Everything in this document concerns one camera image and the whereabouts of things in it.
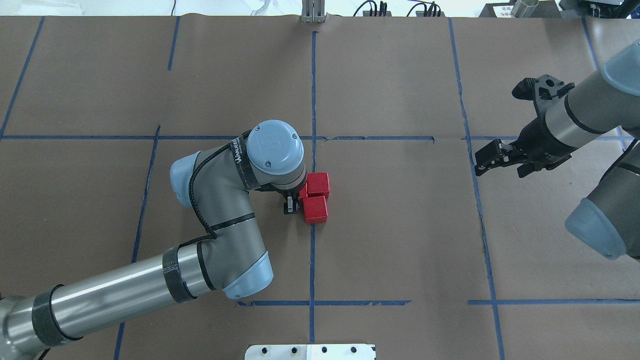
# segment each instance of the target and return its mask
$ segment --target floor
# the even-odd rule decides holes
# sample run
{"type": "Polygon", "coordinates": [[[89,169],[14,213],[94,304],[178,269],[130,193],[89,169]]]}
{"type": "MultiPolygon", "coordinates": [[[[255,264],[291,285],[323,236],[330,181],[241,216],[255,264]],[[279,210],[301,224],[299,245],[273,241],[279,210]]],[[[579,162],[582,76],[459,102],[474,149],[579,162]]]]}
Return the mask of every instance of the floor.
{"type": "Polygon", "coordinates": [[[640,264],[563,222],[630,140],[553,172],[477,178],[472,154],[535,116],[527,76],[582,81],[633,20],[1,17],[0,291],[34,295],[202,234],[173,161],[261,120],[303,135],[329,220],[252,194],[275,273],[54,348],[47,360],[242,359],[370,343],[379,359],[635,359],[640,264]]]}

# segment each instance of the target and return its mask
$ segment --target grid line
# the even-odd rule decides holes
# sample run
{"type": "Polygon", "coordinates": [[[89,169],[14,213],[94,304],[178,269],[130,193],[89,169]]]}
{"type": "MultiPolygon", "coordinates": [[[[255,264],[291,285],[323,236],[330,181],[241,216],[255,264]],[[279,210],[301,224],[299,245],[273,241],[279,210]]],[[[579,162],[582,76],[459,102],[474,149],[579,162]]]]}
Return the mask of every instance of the grid line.
{"type": "Polygon", "coordinates": [[[7,124],[9,124],[9,118],[11,117],[11,111],[13,110],[13,105],[15,104],[15,100],[18,97],[18,92],[20,91],[20,86],[22,85],[22,80],[24,79],[24,75],[27,72],[27,67],[29,67],[29,62],[31,61],[31,57],[33,55],[33,51],[36,48],[36,43],[38,42],[38,37],[40,36],[40,31],[42,30],[42,25],[44,24],[44,16],[40,17],[40,23],[38,24],[38,29],[36,30],[36,34],[33,35],[33,41],[31,43],[31,48],[29,49],[29,53],[27,54],[27,58],[24,60],[24,65],[22,66],[22,71],[20,71],[20,76],[18,77],[18,82],[15,85],[15,90],[13,91],[13,95],[11,96],[11,101],[9,102],[9,107],[6,110],[6,114],[4,114],[4,121],[2,123],[2,127],[0,127],[0,140],[3,139],[4,130],[6,129],[7,124]]]}
{"type": "Polygon", "coordinates": [[[464,120],[464,125],[465,125],[465,134],[466,134],[466,140],[467,140],[467,151],[468,151],[468,155],[469,155],[469,163],[471,165],[471,178],[473,180],[473,184],[474,184],[474,193],[476,195],[476,207],[477,207],[477,212],[479,215],[479,219],[480,219],[480,225],[482,228],[482,240],[483,240],[483,245],[484,245],[484,263],[486,266],[486,273],[487,273],[487,279],[489,281],[489,292],[491,293],[491,306],[492,306],[492,310],[493,310],[493,324],[495,326],[495,336],[496,336],[496,340],[498,342],[498,353],[500,355],[500,360],[504,360],[504,345],[502,344],[502,329],[500,328],[500,316],[498,313],[498,304],[496,301],[496,295],[495,295],[495,285],[493,283],[493,272],[492,272],[492,268],[491,268],[491,257],[489,255],[489,244],[488,244],[488,240],[486,237],[486,229],[485,229],[485,224],[484,224],[484,215],[483,215],[483,209],[482,209],[482,201],[480,199],[480,189],[478,187],[478,181],[477,181],[477,177],[476,177],[476,173],[474,171],[474,160],[473,160],[473,147],[471,144],[471,134],[470,134],[470,130],[469,130],[469,123],[468,123],[468,119],[467,119],[467,110],[465,109],[465,103],[463,101],[463,96],[462,96],[462,80],[461,80],[461,76],[460,76],[460,65],[458,63],[458,51],[456,49],[456,37],[455,37],[455,32],[454,32],[454,28],[453,28],[453,20],[451,18],[449,18],[449,32],[450,32],[450,36],[451,36],[451,49],[453,51],[453,61],[454,61],[454,65],[456,67],[456,79],[458,82],[458,94],[460,96],[460,109],[462,111],[462,117],[464,120]]]}
{"type": "Polygon", "coordinates": [[[175,43],[178,41],[178,29],[180,28],[180,17],[175,18],[175,28],[173,29],[173,41],[171,42],[171,53],[169,54],[169,64],[166,66],[167,71],[171,71],[173,66],[173,54],[175,52],[175,43]]]}
{"type": "MultiPolygon", "coordinates": [[[[311,33],[311,172],[316,172],[316,35],[311,33]]],[[[309,250],[309,343],[316,342],[316,225],[311,225],[309,250]]]]}
{"type": "MultiPolygon", "coordinates": [[[[154,169],[154,163],[156,162],[156,151],[158,148],[158,141],[160,136],[160,125],[158,125],[156,129],[156,135],[154,136],[154,146],[151,150],[151,159],[149,160],[149,168],[147,170],[147,182],[145,183],[145,191],[142,196],[142,206],[140,207],[140,217],[138,219],[138,229],[136,231],[136,240],[133,244],[133,252],[131,255],[131,263],[135,263],[138,260],[138,248],[140,246],[140,238],[142,235],[142,221],[145,218],[145,212],[147,210],[147,200],[149,196],[149,184],[151,183],[151,174],[154,169]]],[[[116,346],[113,351],[113,360],[118,360],[120,358],[120,348],[122,347],[122,337],[124,335],[124,326],[125,323],[120,323],[118,328],[118,337],[116,338],[116,346]]]]}

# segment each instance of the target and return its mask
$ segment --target blue tape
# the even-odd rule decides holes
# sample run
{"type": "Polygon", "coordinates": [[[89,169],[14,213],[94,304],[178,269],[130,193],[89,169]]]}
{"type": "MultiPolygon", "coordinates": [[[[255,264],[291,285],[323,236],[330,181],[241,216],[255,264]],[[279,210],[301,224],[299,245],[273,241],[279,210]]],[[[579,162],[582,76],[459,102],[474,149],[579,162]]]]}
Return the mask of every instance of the blue tape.
{"type": "MultiPolygon", "coordinates": [[[[151,160],[149,160],[149,170],[147,171],[147,182],[145,183],[145,193],[142,196],[142,207],[140,208],[140,217],[138,219],[138,230],[136,231],[136,241],[133,244],[133,254],[131,255],[131,263],[135,263],[138,259],[138,248],[140,247],[140,236],[142,235],[142,220],[145,217],[145,211],[147,210],[147,199],[149,196],[149,183],[151,182],[151,173],[154,169],[154,163],[156,161],[156,151],[158,147],[158,139],[160,135],[160,125],[156,129],[156,135],[154,136],[154,146],[151,150],[151,160]]],[[[125,323],[120,323],[118,329],[118,338],[116,340],[116,348],[113,352],[113,360],[120,358],[120,347],[122,346],[122,336],[124,335],[125,323]]]]}
{"type": "Polygon", "coordinates": [[[171,53],[169,54],[169,64],[166,66],[167,71],[171,71],[173,66],[173,53],[175,52],[175,43],[178,40],[178,29],[180,28],[180,17],[175,18],[175,29],[173,30],[173,42],[171,42],[171,53]]]}
{"type": "Polygon", "coordinates": [[[238,306],[309,306],[309,300],[256,300],[238,302],[238,306]]]}
{"type": "Polygon", "coordinates": [[[155,136],[137,135],[6,135],[9,140],[154,140],[155,136]]]}
{"type": "Polygon", "coordinates": [[[433,136],[334,136],[326,140],[430,140],[435,142],[433,136]]]}
{"type": "Polygon", "coordinates": [[[4,121],[2,123],[2,127],[0,127],[0,140],[3,139],[4,130],[6,130],[6,126],[9,123],[9,118],[11,117],[11,111],[13,110],[13,105],[15,104],[15,99],[18,97],[18,92],[20,91],[20,86],[22,85],[22,80],[24,79],[24,75],[27,72],[27,67],[29,66],[29,62],[31,61],[31,56],[33,55],[33,50],[36,48],[36,43],[38,42],[38,37],[40,36],[40,30],[42,30],[42,25],[44,24],[44,16],[40,18],[40,23],[38,25],[38,29],[36,30],[36,35],[33,36],[33,42],[31,43],[31,48],[29,49],[29,54],[27,54],[26,60],[24,60],[24,65],[22,66],[22,71],[20,72],[20,76],[18,77],[18,83],[15,85],[15,90],[13,91],[13,95],[11,96],[11,101],[9,102],[9,107],[6,110],[6,114],[4,114],[4,121]]]}
{"type": "Polygon", "coordinates": [[[411,300],[317,300],[317,306],[405,306],[411,300]]]}
{"type": "MultiPolygon", "coordinates": [[[[470,136],[471,140],[494,140],[494,139],[501,139],[501,140],[517,140],[518,137],[517,136],[470,136]]],[[[597,138],[595,138],[594,140],[598,140],[598,141],[618,141],[618,140],[623,140],[623,141],[632,141],[634,139],[633,136],[622,136],[622,133],[620,133],[620,136],[599,136],[597,138]]]]}
{"type": "Polygon", "coordinates": [[[316,342],[316,225],[311,225],[311,252],[309,262],[309,343],[316,342]]]}
{"type": "MultiPolygon", "coordinates": [[[[405,306],[411,300],[315,300],[314,306],[405,306]]],[[[254,300],[238,306],[310,306],[308,300],[254,300]]]]}
{"type": "Polygon", "coordinates": [[[462,98],[462,80],[460,77],[460,65],[458,63],[458,51],[456,49],[456,37],[454,34],[454,30],[453,30],[453,21],[451,18],[449,18],[449,32],[451,34],[451,49],[453,51],[453,61],[454,61],[454,65],[456,67],[456,78],[458,80],[458,94],[460,96],[460,108],[462,110],[462,117],[464,119],[464,124],[465,124],[465,134],[466,134],[466,140],[467,140],[467,151],[469,154],[469,163],[471,165],[471,176],[472,176],[472,180],[473,180],[473,184],[474,184],[474,191],[475,191],[475,195],[476,195],[476,206],[477,206],[477,211],[478,211],[478,215],[480,217],[480,224],[482,227],[482,240],[483,240],[483,244],[484,244],[484,263],[486,265],[486,273],[487,273],[487,279],[489,280],[489,291],[491,293],[491,300],[493,302],[492,304],[492,308],[493,308],[493,322],[495,325],[495,337],[497,339],[498,342],[498,353],[500,355],[500,360],[504,360],[504,346],[502,344],[502,329],[500,328],[500,316],[498,314],[498,305],[495,303],[496,302],[496,296],[495,296],[495,286],[493,283],[493,272],[492,272],[492,268],[491,268],[491,257],[489,256],[489,244],[486,238],[486,229],[484,226],[484,215],[483,215],[483,210],[482,210],[482,202],[480,199],[480,189],[478,187],[478,182],[477,182],[477,177],[476,177],[476,172],[474,170],[474,159],[473,159],[473,148],[472,148],[472,144],[471,144],[471,135],[470,135],[470,130],[469,130],[469,123],[468,123],[468,119],[467,119],[467,110],[465,109],[465,103],[463,102],[463,98],[462,98]]]}
{"type": "Polygon", "coordinates": [[[311,141],[312,141],[312,166],[311,172],[316,172],[316,35],[311,34],[311,141]]]}
{"type": "Polygon", "coordinates": [[[589,53],[591,53],[591,59],[596,70],[600,70],[598,64],[598,58],[596,58],[596,52],[593,50],[593,43],[591,42],[591,35],[589,34],[589,26],[587,26],[587,18],[582,18],[582,28],[584,29],[584,36],[587,38],[587,46],[589,47],[589,53]]]}
{"type": "Polygon", "coordinates": [[[160,135],[160,125],[158,125],[156,129],[154,147],[151,150],[151,160],[149,161],[149,170],[147,172],[147,182],[145,183],[145,194],[142,197],[142,207],[140,209],[140,218],[138,219],[138,230],[136,231],[136,241],[133,245],[133,255],[131,256],[132,264],[138,260],[138,248],[140,247],[140,237],[142,235],[142,220],[144,219],[145,211],[147,210],[147,199],[149,196],[149,183],[151,182],[151,173],[154,169],[154,162],[156,161],[156,150],[158,148],[159,135],[160,135]]]}
{"type": "MultiPolygon", "coordinates": [[[[640,305],[640,299],[509,299],[497,300],[498,305],[640,305]]],[[[469,300],[467,302],[471,306],[492,305],[491,300],[469,300]]]]}
{"type": "Polygon", "coordinates": [[[118,338],[116,339],[116,349],[113,351],[113,360],[120,358],[120,347],[122,346],[122,335],[124,335],[124,323],[120,323],[118,328],[118,338]]]}

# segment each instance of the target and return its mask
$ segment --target red cube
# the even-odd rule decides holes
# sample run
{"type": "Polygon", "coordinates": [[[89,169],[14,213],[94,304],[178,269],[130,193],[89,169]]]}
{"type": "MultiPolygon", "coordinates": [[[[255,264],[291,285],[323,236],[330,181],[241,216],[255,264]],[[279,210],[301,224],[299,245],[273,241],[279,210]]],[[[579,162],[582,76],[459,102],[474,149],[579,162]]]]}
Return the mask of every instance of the red cube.
{"type": "Polygon", "coordinates": [[[309,225],[326,222],[328,213],[326,210],[326,198],[324,196],[305,197],[302,199],[305,222],[309,225]]]}
{"type": "Polygon", "coordinates": [[[329,199],[329,174],[312,172],[307,174],[307,196],[324,196],[329,199]]]}

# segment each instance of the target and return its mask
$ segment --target electrical cable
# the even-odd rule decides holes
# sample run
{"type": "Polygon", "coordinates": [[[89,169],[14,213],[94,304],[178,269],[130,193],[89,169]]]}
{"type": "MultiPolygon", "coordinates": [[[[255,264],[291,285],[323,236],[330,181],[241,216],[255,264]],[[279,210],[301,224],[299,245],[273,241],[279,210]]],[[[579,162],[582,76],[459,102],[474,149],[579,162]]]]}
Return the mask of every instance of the electrical cable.
{"type": "Polygon", "coordinates": [[[622,159],[624,159],[625,156],[627,156],[631,152],[631,150],[636,146],[637,143],[638,143],[638,139],[634,139],[634,141],[631,142],[629,147],[627,147],[627,150],[625,150],[622,153],[622,155],[620,155],[620,157],[616,159],[616,161],[614,161],[613,164],[611,164],[611,166],[607,169],[607,171],[604,172],[604,175],[600,178],[600,181],[602,181],[605,177],[607,177],[607,175],[609,175],[609,172],[611,172],[611,170],[613,170],[614,167],[618,166],[618,164],[622,161],[622,159]]]}
{"type": "Polygon", "coordinates": [[[376,2],[375,2],[375,1],[373,1],[373,0],[366,0],[364,3],[362,3],[362,4],[361,4],[357,9],[356,9],[356,12],[355,12],[355,13],[353,13],[353,16],[358,15],[358,11],[359,11],[360,9],[362,9],[362,7],[363,7],[363,6],[365,6],[367,3],[369,3],[369,6],[371,6],[371,3],[373,3],[373,6],[374,6],[373,14],[371,14],[371,10],[369,10],[369,15],[370,15],[370,16],[374,16],[374,14],[378,12],[378,4],[376,4],[376,2]]]}
{"type": "Polygon", "coordinates": [[[416,7],[418,7],[420,5],[424,6],[424,13],[427,13],[427,3],[417,3],[409,10],[408,13],[406,13],[406,17],[409,17],[409,15],[411,15],[411,12],[413,11],[413,9],[415,9],[416,7]]]}
{"type": "MultiPolygon", "coordinates": [[[[247,130],[244,133],[242,133],[242,137],[246,138],[247,136],[249,136],[249,133],[251,133],[252,130],[247,130]]],[[[198,220],[200,221],[200,223],[202,224],[202,226],[204,226],[205,230],[211,234],[211,236],[213,236],[214,239],[216,239],[218,236],[216,235],[215,231],[213,231],[211,229],[211,226],[209,226],[209,224],[207,223],[207,221],[204,219],[204,217],[202,216],[202,214],[200,213],[200,209],[198,209],[198,204],[196,204],[196,199],[195,199],[195,195],[193,195],[193,182],[196,179],[196,176],[198,175],[198,173],[202,170],[202,168],[211,160],[213,160],[216,156],[222,154],[223,152],[225,152],[226,150],[229,150],[231,147],[230,143],[227,143],[226,145],[224,145],[223,147],[221,147],[220,149],[218,149],[217,151],[215,151],[213,154],[209,155],[206,159],[204,159],[195,169],[193,169],[193,174],[191,175],[191,178],[189,179],[189,201],[191,202],[191,207],[193,208],[193,211],[196,213],[196,217],[198,217],[198,220]]]]}
{"type": "Polygon", "coordinates": [[[43,360],[47,356],[47,354],[49,353],[50,350],[51,350],[51,348],[48,348],[47,350],[44,350],[42,352],[42,354],[40,354],[40,357],[38,358],[38,360],[43,360]]]}

